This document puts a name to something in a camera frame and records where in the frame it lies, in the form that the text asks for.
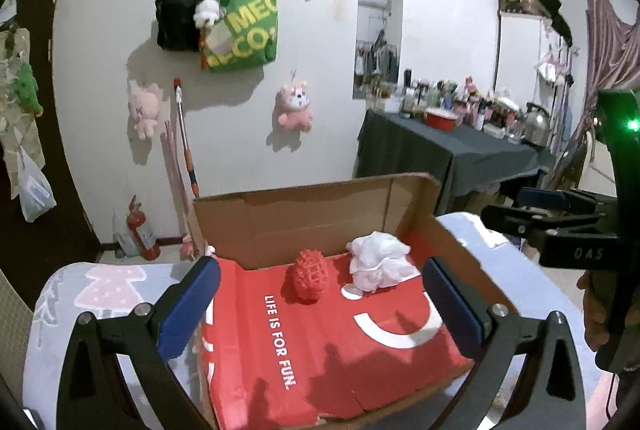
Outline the person's right hand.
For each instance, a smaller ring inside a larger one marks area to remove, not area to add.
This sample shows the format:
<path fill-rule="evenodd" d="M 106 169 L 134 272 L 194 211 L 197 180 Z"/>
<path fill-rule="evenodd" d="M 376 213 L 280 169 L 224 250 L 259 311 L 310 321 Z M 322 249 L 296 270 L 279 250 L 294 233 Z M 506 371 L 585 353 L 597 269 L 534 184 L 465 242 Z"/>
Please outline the person's right hand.
<path fill-rule="evenodd" d="M 584 294 L 582 309 L 584 310 L 585 340 L 590 349 L 597 352 L 608 342 L 610 336 L 605 327 L 606 311 L 592 290 L 589 271 L 580 276 L 576 286 Z"/>

